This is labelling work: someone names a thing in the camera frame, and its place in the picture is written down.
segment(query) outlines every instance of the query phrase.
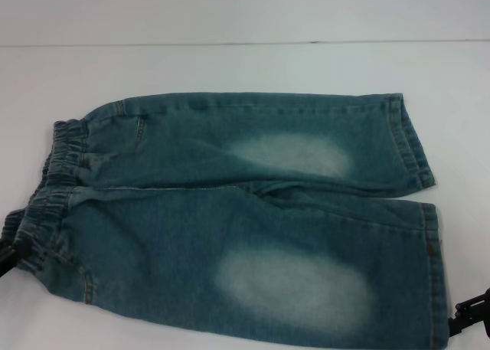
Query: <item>denim pants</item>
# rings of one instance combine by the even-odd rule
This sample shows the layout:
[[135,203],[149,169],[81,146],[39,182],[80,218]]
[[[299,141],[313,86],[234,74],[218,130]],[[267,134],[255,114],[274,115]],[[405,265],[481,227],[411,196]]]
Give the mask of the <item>denim pants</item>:
[[434,185],[401,94],[178,93],[54,126],[2,238],[58,296],[323,348],[441,349]]

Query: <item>seam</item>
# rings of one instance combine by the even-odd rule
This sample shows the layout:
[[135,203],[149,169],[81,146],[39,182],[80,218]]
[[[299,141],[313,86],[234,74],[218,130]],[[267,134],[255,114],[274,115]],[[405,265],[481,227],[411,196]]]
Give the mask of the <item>seam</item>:
[[288,203],[287,201],[279,201],[279,203],[282,204],[283,207],[281,208],[281,206],[278,206],[278,205],[276,205],[276,206],[278,208],[283,209],[283,210],[284,210],[284,208],[297,208],[299,210],[301,208],[311,208],[311,209],[315,209],[321,213],[328,214],[329,216],[332,216],[334,218],[344,218],[345,220],[348,220],[348,221],[362,223],[362,224],[366,224],[366,225],[369,225],[372,227],[382,227],[382,228],[387,229],[387,230],[406,231],[406,232],[412,232],[415,234],[424,232],[424,229],[414,229],[414,228],[399,226],[399,225],[395,225],[395,224],[382,224],[379,222],[373,222],[373,221],[370,221],[368,219],[360,218],[357,216],[349,216],[346,214],[339,213],[337,211],[331,211],[328,208],[325,208],[323,206],[318,206],[316,204],[294,203],[294,202]]
[[126,116],[126,111],[124,111],[123,102],[121,100],[116,102],[116,115]]
[[[111,119],[114,117],[119,117],[119,116],[126,116],[126,117],[131,117],[131,116],[151,116],[153,114],[166,114],[168,112],[168,108],[166,107],[162,111],[155,111],[155,112],[150,112],[150,113],[135,113],[135,114],[128,114],[124,108],[123,105],[119,105],[122,101],[118,101],[116,103],[116,115],[111,115],[111,116],[104,116],[103,118],[94,118],[90,122],[91,123],[98,123],[100,121],[106,120],[106,119]],[[233,105],[233,106],[222,106],[222,105],[214,105],[214,106],[203,106],[201,108],[196,108],[192,109],[189,108],[190,110],[207,110],[207,109],[262,109],[262,110],[311,110],[311,111],[317,111],[317,110],[324,110],[324,112],[320,111],[320,113],[329,113],[329,112],[342,112],[346,109],[365,109],[367,106],[379,106],[380,103],[378,101],[374,101],[371,103],[364,103],[364,104],[350,104],[350,105],[321,105],[321,106],[312,106],[308,104],[303,104],[303,105],[298,105],[298,106],[280,106],[280,105],[270,105],[270,104],[264,104],[264,105]]]
[[384,227],[384,228],[388,228],[388,229],[397,229],[397,230],[402,230],[402,231],[410,231],[410,232],[414,232],[414,233],[424,232],[424,229],[413,229],[413,228],[409,228],[409,227],[395,226],[392,224],[390,224],[390,225],[380,224],[380,223],[365,220],[362,218],[347,216],[347,215],[339,214],[337,212],[331,212],[330,210],[328,210],[326,208],[322,208],[321,206],[317,206],[316,204],[306,204],[306,203],[288,204],[286,201],[282,202],[282,201],[278,200],[280,202],[280,204],[283,205],[283,207],[281,207],[277,204],[266,201],[265,199],[261,198],[258,195],[255,195],[254,193],[249,193],[248,191],[245,191],[243,188],[237,187],[235,185],[222,185],[220,187],[214,187],[214,188],[134,188],[134,187],[115,187],[114,188],[114,187],[109,187],[109,188],[91,188],[91,189],[94,191],[160,191],[160,192],[165,192],[165,191],[213,191],[213,190],[218,190],[218,189],[237,189],[239,191],[243,191],[244,193],[247,193],[248,195],[256,196],[261,201],[264,201],[273,207],[277,207],[280,210],[284,210],[284,208],[288,208],[288,207],[291,207],[291,208],[294,208],[294,207],[296,207],[296,208],[297,207],[311,207],[311,208],[314,208],[316,210],[319,210],[320,212],[327,213],[327,214],[330,214],[330,215],[338,217],[338,218],[345,218],[345,219],[348,219],[351,221],[362,222],[365,224],[372,225],[374,227]]
[[142,140],[143,132],[145,130],[145,116],[138,116],[138,122],[136,123],[136,137],[135,142],[133,144],[133,148],[136,149],[139,146],[139,143]]
[[50,200],[50,198],[51,198],[51,196],[53,194],[53,191],[54,190],[51,189],[50,193],[44,199],[44,202],[43,202],[43,205],[42,205],[42,208],[41,208],[41,212],[38,215],[38,219],[35,222],[34,231],[31,234],[31,240],[32,240],[31,243],[34,244],[34,242],[35,242],[35,244],[40,247],[40,251],[41,251],[41,255],[39,256],[39,259],[36,260],[35,263],[33,263],[35,265],[35,267],[36,267],[36,271],[35,272],[38,272],[38,271],[41,270],[42,265],[44,263],[44,260],[46,259],[46,256],[48,255],[47,248],[42,248],[41,245],[37,242],[37,240],[39,240],[39,238],[38,238],[38,232],[39,232],[39,229],[41,228],[41,219],[46,215],[46,206],[47,206],[47,203],[48,203],[48,201]]
[[93,285],[91,283],[91,280],[89,280],[87,270],[82,268],[81,265],[75,264],[73,262],[73,259],[70,259],[68,257],[65,257],[62,253],[60,252],[51,252],[53,257],[56,257],[59,261],[62,263],[68,264],[72,266],[81,276],[82,276],[82,281],[83,281],[83,303],[85,304],[90,304],[90,298],[92,295],[90,292],[90,289],[93,289]]
[[408,148],[410,149],[410,153],[413,155],[413,158],[415,159],[417,172],[420,172],[419,159],[416,157],[415,152],[413,151],[412,142],[410,141],[410,138],[408,137],[407,131],[405,130],[405,127],[403,126],[403,120],[400,121],[400,128],[401,128],[403,134],[405,135],[405,139],[407,140],[407,144],[408,144]]
[[80,169],[85,165],[85,153],[87,152],[87,137],[88,137],[87,123],[83,119],[80,122],[83,128],[83,137],[82,137],[82,151],[81,151],[80,162],[78,163],[78,170],[77,170],[77,178],[79,179],[80,179],[80,172],[81,172]]
[[423,228],[425,231],[425,238],[426,238],[426,249],[427,249],[427,256],[429,257],[429,273],[430,273],[430,318],[431,318],[431,323],[430,323],[430,344],[429,347],[432,350],[436,350],[435,344],[436,344],[436,318],[435,318],[435,308],[434,308],[434,300],[435,300],[435,293],[434,293],[434,263],[433,263],[433,248],[431,246],[431,241],[429,237],[429,232],[427,230],[427,214],[426,214],[426,209],[425,207],[420,204],[420,208],[422,210],[422,221],[423,221]]
[[403,166],[405,167],[405,170],[407,170],[407,172],[410,174],[410,170],[408,169],[408,165],[407,165],[407,161],[405,160],[405,158],[403,157],[403,154],[402,154],[402,145],[400,143],[400,140],[398,139],[398,137],[395,135],[395,132],[394,132],[394,120],[393,120],[393,114],[391,113],[392,112],[392,102],[389,101],[388,103],[388,114],[387,114],[387,118],[388,118],[388,126],[390,127],[390,134],[391,134],[391,138],[392,140],[394,141],[395,143],[395,146],[397,147],[397,151],[398,151],[398,155],[400,156],[400,159],[403,163]]
[[[61,223],[61,220],[63,220],[64,215],[67,213],[68,206],[70,205],[70,200],[71,200],[71,197],[73,196],[73,191],[75,188],[76,187],[72,187],[67,193],[67,197],[64,200],[63,208],[61,208],[59,223]],[[60,230],[60,228],[58,228],[56,233],[54,234],[54,236],[51,238],[50,243],[48,244],[51,251],[54,251],[54,248],[58,245],[59,240],[60,240],[60,235],[61,235],[61,230]]]

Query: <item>jeans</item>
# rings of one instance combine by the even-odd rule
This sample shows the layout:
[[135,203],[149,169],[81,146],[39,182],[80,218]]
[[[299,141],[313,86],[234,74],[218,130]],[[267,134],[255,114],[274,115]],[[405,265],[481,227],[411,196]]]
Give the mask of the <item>jeans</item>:
[[178,93],[58,122],[2,238],[54,295],[326,348],[441,349],[434,185],[401,94]]

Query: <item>pant leg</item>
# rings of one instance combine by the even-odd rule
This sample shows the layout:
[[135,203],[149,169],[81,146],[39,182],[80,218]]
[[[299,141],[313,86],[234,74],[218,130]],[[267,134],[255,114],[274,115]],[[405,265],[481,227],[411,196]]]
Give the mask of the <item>pant leg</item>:
[[185,329],[322,348],[443,348],[433,206],[335,203],[286,206],[237,187],[76,187],[35,274],[57,295]]
[[83,123],[87,186],[254,181],[387,197],[434,184],[400,94],[178,93],[111,103]]

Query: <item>faded knee patch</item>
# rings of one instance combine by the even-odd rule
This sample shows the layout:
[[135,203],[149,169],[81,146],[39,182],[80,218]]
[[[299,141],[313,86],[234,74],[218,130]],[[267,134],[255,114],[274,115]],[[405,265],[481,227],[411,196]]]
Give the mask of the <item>faded knee patch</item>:
[[356,331],[371,311],[368,283],[359,272],[287,247],[228,252],[215,284],[253,316],[325,335]]
[[328,139],[301,133],[279,133],[232,145],[230,153],[257,164],[307,174],[343,177],[348,157]]

